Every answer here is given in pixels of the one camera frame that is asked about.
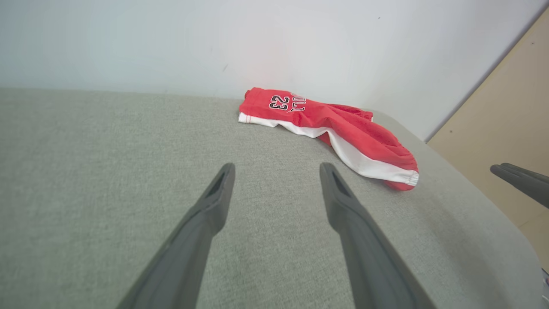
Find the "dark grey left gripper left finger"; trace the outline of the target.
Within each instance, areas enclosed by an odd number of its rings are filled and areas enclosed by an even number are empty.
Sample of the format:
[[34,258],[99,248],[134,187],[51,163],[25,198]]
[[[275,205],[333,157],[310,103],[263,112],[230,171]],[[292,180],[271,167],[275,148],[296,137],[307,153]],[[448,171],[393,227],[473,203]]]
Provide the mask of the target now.
[[235,165],[224,164],[118,304],[119,309],[194,309],[212,239],[227,221]]

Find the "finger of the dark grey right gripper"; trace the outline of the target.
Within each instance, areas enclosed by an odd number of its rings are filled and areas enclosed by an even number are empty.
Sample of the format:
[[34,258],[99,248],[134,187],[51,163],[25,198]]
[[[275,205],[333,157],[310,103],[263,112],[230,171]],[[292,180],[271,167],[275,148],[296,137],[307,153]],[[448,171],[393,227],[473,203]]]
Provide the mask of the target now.
[[490,172],[544,207],[549,207],[549,177],[515,165],[492,165]]
[[499,177],[516,188],[548,190],[548,176],[507,163],[500,164],[499,168],[501,173]]

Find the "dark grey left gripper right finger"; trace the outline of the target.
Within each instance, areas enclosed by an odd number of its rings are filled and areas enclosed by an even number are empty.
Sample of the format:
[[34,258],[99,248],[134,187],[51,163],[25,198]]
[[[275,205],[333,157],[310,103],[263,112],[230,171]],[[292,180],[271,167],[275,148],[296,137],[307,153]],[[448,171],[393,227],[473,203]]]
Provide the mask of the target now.
[[324,205],[338,233],[357,309],[434,309],[418,279],[333,164],[320,164]]

